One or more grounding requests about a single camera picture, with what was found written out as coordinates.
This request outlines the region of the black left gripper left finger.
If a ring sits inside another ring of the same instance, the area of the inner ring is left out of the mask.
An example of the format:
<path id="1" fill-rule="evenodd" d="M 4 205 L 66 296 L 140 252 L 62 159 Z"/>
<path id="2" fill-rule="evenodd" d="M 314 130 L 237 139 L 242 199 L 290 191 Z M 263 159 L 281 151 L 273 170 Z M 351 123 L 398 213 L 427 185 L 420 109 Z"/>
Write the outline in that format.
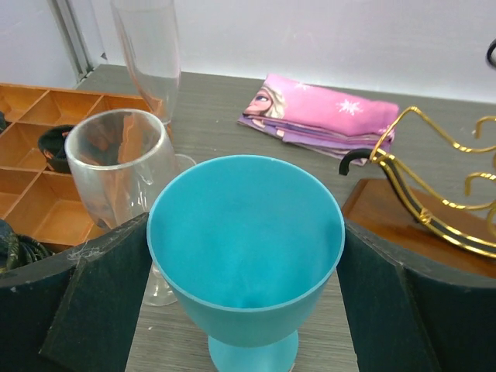
<path id="1" fill-rule="evenodd" d="M 124 371 L 151 257 L 143 213 L 1 275 L 3 371 Z"/>

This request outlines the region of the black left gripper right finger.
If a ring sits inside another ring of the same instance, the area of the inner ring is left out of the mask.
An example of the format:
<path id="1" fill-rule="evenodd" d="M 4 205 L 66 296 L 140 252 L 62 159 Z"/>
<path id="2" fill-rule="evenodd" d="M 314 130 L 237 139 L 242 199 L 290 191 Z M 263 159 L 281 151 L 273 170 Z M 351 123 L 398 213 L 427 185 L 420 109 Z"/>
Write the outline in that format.
<path id="1" fill-rule="evenodd" d="M 337 267 L 361 371 L 493 371 L 495 280 L 346 221 Z"/>

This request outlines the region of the gold wire wine glass rack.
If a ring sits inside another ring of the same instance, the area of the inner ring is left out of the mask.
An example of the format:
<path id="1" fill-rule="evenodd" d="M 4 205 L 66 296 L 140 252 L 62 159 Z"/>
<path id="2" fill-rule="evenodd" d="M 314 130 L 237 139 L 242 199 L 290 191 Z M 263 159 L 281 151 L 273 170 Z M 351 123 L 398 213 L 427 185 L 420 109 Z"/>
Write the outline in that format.
<path id="1" fill-rule="evenodd" d="M 355 160 L 378 167 L 385 178 L 359 181 L 343 206 L 350 225 L 340 277 L 397 268 L 450 284 L 495 286 L 494 199 L 453 201 L 379 144 L 351 150 L 339 173 L 346 176 Z"/>

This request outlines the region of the blue wine glass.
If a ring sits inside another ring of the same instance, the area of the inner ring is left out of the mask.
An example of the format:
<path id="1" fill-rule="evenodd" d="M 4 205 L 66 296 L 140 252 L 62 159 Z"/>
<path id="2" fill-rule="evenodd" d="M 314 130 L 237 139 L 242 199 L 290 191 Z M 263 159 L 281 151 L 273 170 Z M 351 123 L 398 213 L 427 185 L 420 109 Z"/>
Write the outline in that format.
<path id="1" fill-rule="evenodd" d="M 345 243 L 339 205 L 283 160 L 232 155 L 180 174 L 150 210 L 147 241 L 219 371 L 289 371 Z"/>

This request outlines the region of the clear tall wine glass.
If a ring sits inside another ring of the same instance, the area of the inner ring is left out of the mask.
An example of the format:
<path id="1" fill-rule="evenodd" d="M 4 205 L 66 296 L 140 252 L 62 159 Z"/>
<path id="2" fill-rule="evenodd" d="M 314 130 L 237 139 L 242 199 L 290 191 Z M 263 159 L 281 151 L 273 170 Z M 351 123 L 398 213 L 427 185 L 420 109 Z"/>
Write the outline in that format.
<path id="1" fill-rule="evenodd" d="M 175 4 L 112 1 L 111 10 L 129 76 L 170 135 L 181 82 Z"/>

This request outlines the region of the wooden compartment tray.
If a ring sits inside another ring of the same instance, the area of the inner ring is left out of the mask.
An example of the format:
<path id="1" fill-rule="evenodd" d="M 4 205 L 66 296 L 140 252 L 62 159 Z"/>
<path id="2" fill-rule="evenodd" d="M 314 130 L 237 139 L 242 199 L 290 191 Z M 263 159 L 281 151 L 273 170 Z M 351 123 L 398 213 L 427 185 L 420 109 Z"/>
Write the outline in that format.
<path id="1" fill-rule="evenodd" d="M 113 109 L 148 110 L 140 97 L 1 85 L 1 218 L 16 233 L 60 252 L 101 235 L 69 173 L 72 126 Z"/>

